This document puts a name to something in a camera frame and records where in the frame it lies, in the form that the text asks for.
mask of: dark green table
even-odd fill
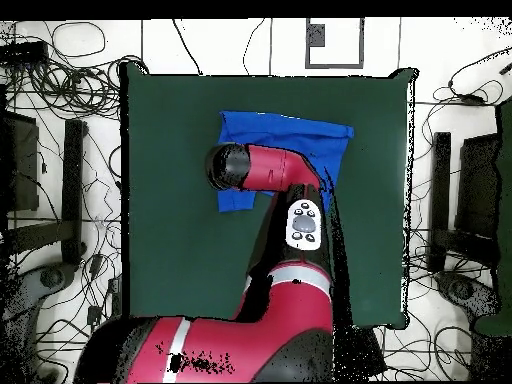
[[[205,178],[222,110],[273,112],[350,125],[355,137],[336,195],[356,325],[402,319],[407,93],[390,78],[143,75],[127,67],[130,312],[232,317],[270,197],[219,213]]]

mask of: black cylindrical end effector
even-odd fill
[[[242,188],[251,167],[249,149],[236,143],[216,146],[208,152],[205,166],[213,188]]]

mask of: black border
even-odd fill
[[[310,49],[308,40],[308,28],[311,25],[311,18],[306,18],[306,69],[363,69],[364,67],[364,18],[359,18],[359,63],[349,63],[346,65],[328,65],[311,63]]]

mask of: blue cloth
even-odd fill
[[[324,181],[328,181],[325,172],[327,169],[334,184],[338,178],[343,153],[349,140],[354,137],[352,127],[322,121],[309,121],[274,113],[223,111],[220,114],[222,130],[218,144],[250,143],[302,153]],[[219,191],[219,212],[252,209],[255,195],[254,191]],[[326,211],[329,209],[330,200],[329,192],[324,191]]]

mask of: red robot arm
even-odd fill
[[[234,318],[107,322],[84,348],[75,382],[331,381],[332,283],[320,179],[302,155],[254,145],[217,146],[206,168],[216,189],[276,192]],[[98,369],[106,355],[110,366]]]

